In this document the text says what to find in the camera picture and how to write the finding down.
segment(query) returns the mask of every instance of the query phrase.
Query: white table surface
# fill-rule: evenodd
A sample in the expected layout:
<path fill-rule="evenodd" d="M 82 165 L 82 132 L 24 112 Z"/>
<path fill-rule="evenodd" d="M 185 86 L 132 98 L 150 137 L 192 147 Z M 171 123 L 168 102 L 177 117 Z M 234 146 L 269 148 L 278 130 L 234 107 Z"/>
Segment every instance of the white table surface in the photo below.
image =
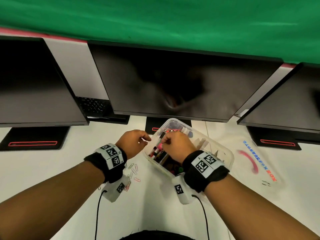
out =
<path fill-rule="evenodd" d="M 131 116 L 128 125 L 91 122 L 89 126 L 72 127 L 62 149 L 57 151 L 0 152 L 0 202 L 82 162 L 99 146 L 115 143 L 124 132 L 144 130 L 145 123 L 146 117 L 140 116 Z M 235 124 L 235 118 L 228 123 L 192 121 L 192 126 L 218 142 L 226 134 L 248 136 L 244 126 Z M 0 128 L 0 140 L 8 131 L 9 128 Z M 280 197 L 269 200 L 320 235 L 320 146 L 300 146 L 299 152 L 260 147 L 270 155 L 286 181 Z M 138 165 L 136 177 L 141 182 L 133 181 L 128 192 L 123 192 L 114 203 L 102 198 L 97 239 L 118 240 L 141 230 L 164 230 L 207 239 L 198 201 L 180 204 L 170 180 L 143 155 L 138 154 L 129 162 Z M 96 190 L 52 239 L 94 239 L 100 193 Z M 221 218 L 209 202 L 203 204 L 210 238 L 228 240 L 229 233 Z"/>

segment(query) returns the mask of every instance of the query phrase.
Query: forearm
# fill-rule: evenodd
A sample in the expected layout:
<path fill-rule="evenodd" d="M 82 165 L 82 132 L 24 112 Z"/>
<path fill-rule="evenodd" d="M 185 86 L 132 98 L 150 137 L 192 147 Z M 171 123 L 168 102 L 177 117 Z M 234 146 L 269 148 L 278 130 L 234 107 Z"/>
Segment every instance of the forearm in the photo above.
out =
<path fill-rule="evenodd" d="M 50 239 L 103 183 L 101 170 L 84 161 L 0 204 L 0 238 Z"/>
<path fill-rule="evenodd" d="M 319 239 L 306 226 L 231 175 L 211 182 L 204 193 L 237 240 Z"/>

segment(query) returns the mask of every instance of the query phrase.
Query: black cable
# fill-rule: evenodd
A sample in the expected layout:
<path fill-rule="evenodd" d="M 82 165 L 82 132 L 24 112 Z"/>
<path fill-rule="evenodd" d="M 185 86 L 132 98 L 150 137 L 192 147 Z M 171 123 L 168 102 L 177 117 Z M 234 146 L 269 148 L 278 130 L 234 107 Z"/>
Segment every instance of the black cable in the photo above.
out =
<path fill-rule="evenodd" d="M 203 207 L 203 204 L 202 204 L 202 202 L 201 202 L 201 200 L 199 199 L 198 196 L 196 196 L 196 195 L 194 195 L 194 194 L 192 194 L 191 196 L 197 198 L 197 199 L 200 201 L 200 204 L 201 204 L 202 209 L 203 209 L 204 217 L 205 217 L 205 223 L 206 223 L 206 225 L 207 225 L 208 240 L 210 240 L 210 238 L 209 238 L 209 229 L 208 229 L 208 221 L 207 221 L 207 215 L 206 215 L 205 208 Z"/>
<path fill-rule="evenodd" d="M 98 209 L 97 209 L 97 221 L 96 221 L 96 233 L 94 234 L 94 240 L 97 239 L 97 230 L 98 230 L 98 213 L 99 213 L 99 205 L 100 205 L 100 200 L 101 200 L 101 197 L 103 195 L 103 193 L 106 193 L 107 191 L 106 190 L 103 190 L 101 192 L 101 195 L 100 195 L 100 198 L 99 198 L 99 201 L 98 201 Z"/>

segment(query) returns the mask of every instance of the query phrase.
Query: paper clip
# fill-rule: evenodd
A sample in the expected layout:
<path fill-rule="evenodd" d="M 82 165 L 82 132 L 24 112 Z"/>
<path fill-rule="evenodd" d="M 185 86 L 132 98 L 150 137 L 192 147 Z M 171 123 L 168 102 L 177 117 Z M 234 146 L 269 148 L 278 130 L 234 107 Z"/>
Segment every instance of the paper clip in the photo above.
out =
<path fill-rule="evenodd" d="M 132 164 L 128 167 L 128 169 L 132 168 L 133 166 L 134 166 L 134 163 L 132 163 Z"/>

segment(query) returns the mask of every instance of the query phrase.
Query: clear plastic box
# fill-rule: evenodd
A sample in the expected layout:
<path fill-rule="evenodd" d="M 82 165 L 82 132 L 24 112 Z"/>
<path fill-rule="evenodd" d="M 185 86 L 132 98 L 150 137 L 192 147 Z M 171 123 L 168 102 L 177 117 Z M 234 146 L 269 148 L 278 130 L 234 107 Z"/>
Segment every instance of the clear plastic box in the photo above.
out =
<path fill-rule="evenodd" d="M 206 135 L 200 133 L 196 129 L 186 125 L 185 123 L 177 119 L 171 118 L 168 119 L 151 137 L 151 141 L 148 143 L 148 145 L 144 148 L 143 151 L 144 156 L 162 173 L 168 175 L 170 178 L 175 177 L 174 174 L 172 174 L 170 171 L 168 171 L 155 160 L 153 160 L 149 155 L 152 152 L 153 148 L 158 144 L 162 132 L 168 132 L 171 130 L 181 131 L 185 134 L 188 134 L 190 141 L 196 147 L 201 143 L 201 141 L 203 142 L 205 140 L 206 142 L 201 147 L 201 150 L 214 154 L 216 157 L 218 157 L 218 159 L 224 162 L 226 168 L 231 170 L 232 164 L 234 162 L 234 155 L 229 149 L 227 149 L 223 145 L 220 145 L 218 142 L 212 140 Z"/>

